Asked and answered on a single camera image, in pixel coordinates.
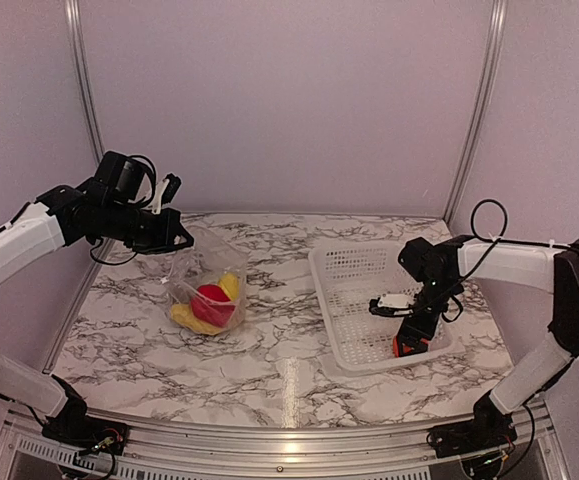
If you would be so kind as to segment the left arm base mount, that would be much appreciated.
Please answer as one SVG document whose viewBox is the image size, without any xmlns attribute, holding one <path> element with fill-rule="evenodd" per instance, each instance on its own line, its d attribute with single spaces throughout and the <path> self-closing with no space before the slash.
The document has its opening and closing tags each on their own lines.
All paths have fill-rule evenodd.
<svg viewBox="0 0 579 480">
<path fill-rule="evenodd" d="M 111 466 L 100 479 L 111 479 L 117 472 L 117 458 L 122 455 L 129 433 L 127 424 L 92 417 L 87 414 L 87 404 L 66 381 L 53 375 L 67 398 L 66 404 L 55 417 L 42 423 L 42 435 L 52 440 L 79 448 L 79 457 L 109 454 Z"/>
</svg>

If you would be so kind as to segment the yellow corn toy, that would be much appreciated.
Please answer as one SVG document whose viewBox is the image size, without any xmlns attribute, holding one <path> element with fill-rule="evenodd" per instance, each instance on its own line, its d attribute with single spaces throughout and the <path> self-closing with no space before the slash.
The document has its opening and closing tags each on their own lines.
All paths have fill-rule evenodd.
<svg viewBox="0 0 579 480">
<path fill-rule="evenodd" d="M 196 334 L 215 336 L 223 329 L 198 319 L 188 304 L 174 303 L 170 308 L 171 319 Z"/>
</svg>

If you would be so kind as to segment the orange pumpkin toy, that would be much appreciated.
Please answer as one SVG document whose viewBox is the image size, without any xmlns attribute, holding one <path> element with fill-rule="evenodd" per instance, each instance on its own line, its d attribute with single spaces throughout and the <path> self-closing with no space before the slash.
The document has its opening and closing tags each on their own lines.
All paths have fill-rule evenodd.
<svg viewBox="0 0 579 480">
<path fill-rule="evenodd" d="M 428 351 L 429 341 L 425 338 L 414 338 L 397 335 L 393 338 L 393 353 L 396 358 L 423 354 Z"/>
</svg>

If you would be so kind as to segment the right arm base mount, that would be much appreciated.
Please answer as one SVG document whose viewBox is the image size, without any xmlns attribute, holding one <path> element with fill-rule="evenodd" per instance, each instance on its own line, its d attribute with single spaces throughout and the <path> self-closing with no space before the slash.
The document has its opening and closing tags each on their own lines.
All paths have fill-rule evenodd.
<svg viewBox="0 0 579 480">
<path fill-rule="evenodd" d="M 437 458 L 485 451 L 461 461 L 469 479 L 497 479 L 516 440 L 512 415 L 501 413 L 488 394 L 475 403 L 471 420 L 434 426 L 426 437 Z"/>
</svg>

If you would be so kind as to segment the clear zip top bag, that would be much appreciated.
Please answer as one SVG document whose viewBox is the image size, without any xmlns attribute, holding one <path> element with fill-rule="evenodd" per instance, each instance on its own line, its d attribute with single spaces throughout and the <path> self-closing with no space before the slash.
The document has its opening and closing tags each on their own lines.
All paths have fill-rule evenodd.
<svg viewBox="0 0 579 480">
<path fill-rule="evenodd" d="M 203 227 L 192 227 L 194 245 L 173 256 L 162 279 L 169 316 L 199 335 L 217 336 L 244 321 L 248 255 Z"/>
</svg>

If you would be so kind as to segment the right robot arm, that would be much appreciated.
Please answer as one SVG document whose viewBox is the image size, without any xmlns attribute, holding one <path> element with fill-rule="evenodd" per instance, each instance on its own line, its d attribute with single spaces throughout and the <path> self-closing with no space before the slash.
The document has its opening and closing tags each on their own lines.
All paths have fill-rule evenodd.
<svg viewBox="0 0 579 480">
<path fill-rule="evenodd" d="M 579 203 L 563 203 L 520 217 L 513 234 L 538 240 L 579 238 Z M 501 379 L 543 338 L 553 308 L 551 297 L 537 289 L 498 281 L 471 282 L 464 296 L 467 317 L 460 323 L 463 353 L 445 360 L 396 369 L 388 409 L 392 422 L 442 420 L 466 413 L 477 394 Z M 545 395 L 557 428 L 579 426 L 579 359 Z"/>
</svg>

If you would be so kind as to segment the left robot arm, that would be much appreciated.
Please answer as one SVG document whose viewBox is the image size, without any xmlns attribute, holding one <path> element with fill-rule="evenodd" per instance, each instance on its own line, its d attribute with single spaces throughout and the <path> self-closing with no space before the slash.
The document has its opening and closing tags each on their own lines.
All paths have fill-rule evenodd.
<svg viewBox="0 0 579 480">
<path fill-rule="evenodd" d="M 0 226 L 0 285 L 35 261 L 81 239 L 121 242 L 135 255 L 160 255 L 193 246 L 181 214 L 170 207 L 182 184 L 143 155 L 108 151 L 95 174 L 76 187 L 59 185 L 25 204 Z M 68 384 L 0 354 L 0 397 L 47 419 L 75 445 L 94 438 L 95 423 Z"/>
</svg>

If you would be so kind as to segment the red pepper toy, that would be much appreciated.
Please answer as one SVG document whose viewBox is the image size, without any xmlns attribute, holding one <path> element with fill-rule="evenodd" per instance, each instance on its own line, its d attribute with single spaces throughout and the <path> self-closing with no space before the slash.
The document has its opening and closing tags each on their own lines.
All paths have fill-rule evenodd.
<svg viewBox="0 0 579 480">
<path fill-rule="evenodd" d="M 201 285 L 190 306 L 198 319 L 217 327 L 225 327 L 235 310 L 223 290 L 214 284 Z"/>
</svg>

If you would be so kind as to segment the yellow pepper toy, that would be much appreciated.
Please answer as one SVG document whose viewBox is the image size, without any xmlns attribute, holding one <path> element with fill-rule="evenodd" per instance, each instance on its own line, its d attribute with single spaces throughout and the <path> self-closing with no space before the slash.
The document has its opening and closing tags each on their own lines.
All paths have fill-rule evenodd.
<svg viewBox="0 0 579 480">
<path fill-rule="evenodd" d="M 235 301 L 240 293 L 240 281 L 236 274 L 226 272 L 219 281 L 218 286 L 223 290 L 230 301 Z"/>
</svg>

